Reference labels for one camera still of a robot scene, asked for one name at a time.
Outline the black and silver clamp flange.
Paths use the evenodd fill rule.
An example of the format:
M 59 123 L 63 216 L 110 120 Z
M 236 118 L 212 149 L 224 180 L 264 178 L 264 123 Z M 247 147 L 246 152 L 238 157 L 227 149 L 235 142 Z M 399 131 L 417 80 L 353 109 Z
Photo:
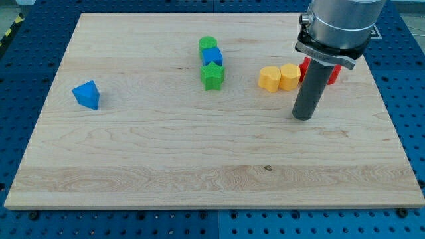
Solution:
M 325 66 L 353 69 L 371 38 L 371 27 L 335 27 L 314 13 L 302 13 L 295 49 Z

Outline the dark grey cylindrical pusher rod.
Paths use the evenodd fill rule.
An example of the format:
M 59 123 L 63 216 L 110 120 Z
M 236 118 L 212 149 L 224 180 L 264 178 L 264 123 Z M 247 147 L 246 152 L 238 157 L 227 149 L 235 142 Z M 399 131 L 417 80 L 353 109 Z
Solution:
M 334 67 L 334 64 L 311 59 L 292 110 L 296 119 L 311 119 Z

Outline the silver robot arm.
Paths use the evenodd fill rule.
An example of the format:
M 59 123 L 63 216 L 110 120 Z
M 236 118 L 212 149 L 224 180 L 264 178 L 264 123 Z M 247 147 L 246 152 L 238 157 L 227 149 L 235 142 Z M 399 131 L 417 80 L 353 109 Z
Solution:
M 363 55 L 385 0 L 313 0 L 299 16 L 295 49 L 310 57 L 293 116 L 311 119 L 334 68 L 352 70 Z

